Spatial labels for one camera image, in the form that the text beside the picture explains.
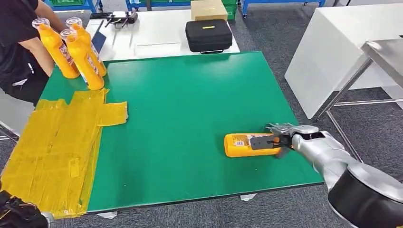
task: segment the table edge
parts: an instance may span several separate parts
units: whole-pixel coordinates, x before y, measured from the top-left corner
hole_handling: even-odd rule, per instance
[[[107,212],[112,212],[112,211],[123,211],[123,210],[135,209],[135,208],[139,209],[139,208],[150,208],[150,207],[158,207],[158,206],[165,206],[165,205],[174,205],[174,204],[197,202],[197,201],[203,201],[203,200],[214,200],[214,199],[229,198],[229,197],[248,195],[248,194],[254,194],[254,193],[266,193],[266,192],[271,192],[271,191],[296,189],[296,188],[309,187],[309,186],[318,186],[318,185],[322,185],[322,184],[324,184],[323,181],[313,182],[313,183],[308,183],[308,184],[290,185],[290,186],[286,186],[286,187],[278,187],[278,188],[264,189],[264,190],[258,190],[258,191],[234,193],[234,194],[228,194],[228,195],[209,196],[209,197],[203,197],[203,198],[197,198],[197,199],[185,199],[185,200],[180,200],[180,201],[162,202],[162,203],[155,203],[155,204],[142,204],[142,205],[137,205],[137,206],[127,206],[127,207],[121,207],[121,208],[91,210],[91,211],[87,211],[86,215],[107,213]]]

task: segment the black zipper case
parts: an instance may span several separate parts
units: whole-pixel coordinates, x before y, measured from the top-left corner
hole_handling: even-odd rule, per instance
[[[189,21],[185,32],[191,52],[222,52],[232,45],[232,32],[226,20]]]

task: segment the person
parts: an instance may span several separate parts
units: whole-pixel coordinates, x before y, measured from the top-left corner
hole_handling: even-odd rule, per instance
[[[36,106],[55,63],[32,27],[47,18],[56,32],[67,27],[42,0],[5,0],[0,7],[0,88]]]

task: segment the green mat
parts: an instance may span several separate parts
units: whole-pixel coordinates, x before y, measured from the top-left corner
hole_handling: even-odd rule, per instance
[[[88,211],[171,203],[322,182],[296,152],[228,158],[229,133],[297,121],[260,52],[106,62],[106,101],[126,124],[103,129]],[[58,70],[42,98],[85,90]]]

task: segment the green crate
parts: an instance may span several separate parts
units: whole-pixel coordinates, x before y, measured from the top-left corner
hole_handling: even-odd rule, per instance
[[[237,13],[237,5],[224,5],[224,8],[228,13],[228,20],[234,20]]]
[[[226,6],[226,5],[236,5],[237,4],[237,0],[221,0],[221,1],[224,4],[224,6]]]
[[[53,6],[82,6],[86,0],[50,0]]]

